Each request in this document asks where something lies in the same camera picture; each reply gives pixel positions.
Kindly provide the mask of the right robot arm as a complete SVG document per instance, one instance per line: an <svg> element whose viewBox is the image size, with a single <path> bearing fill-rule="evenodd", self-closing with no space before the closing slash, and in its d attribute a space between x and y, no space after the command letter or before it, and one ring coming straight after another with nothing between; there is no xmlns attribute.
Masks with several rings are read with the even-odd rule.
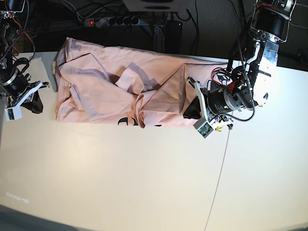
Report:
<svg viewBox="0 0 308 231"><path fill-rule="evenodd" d="M21 108L34 114L43 112L43 104L39 96L39 89L50 86L49 82L31 82L31 76L25 71L30 66L30 60L18 55L15 43L26 36L32 45L33 39L26 32L29 19L30 3L25 0L4 0L4 9L0 11L0 97L6 108L4 113L7 121L22 118Z"/></svg>

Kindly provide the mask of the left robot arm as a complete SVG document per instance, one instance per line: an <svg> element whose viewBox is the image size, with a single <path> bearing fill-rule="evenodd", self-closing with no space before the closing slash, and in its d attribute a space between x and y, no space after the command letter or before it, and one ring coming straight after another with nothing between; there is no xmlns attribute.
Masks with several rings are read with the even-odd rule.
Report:
<svg viewBox="0 0 308 231"><path fill-rule="evenodd" d="M196 97L183 117L197 120L194 128L203 138L223 126L232 129L234 120L252 119L237 118L231 115L233 111L249 110L254 114L266 103L279 45L287 41L295 6L295 0L257 0L250 25L238 37L247 39L247 50L239 47L240 65L233 68L230 58L226 68L214 68L210 74L213 90L188 77Z"/></svg>

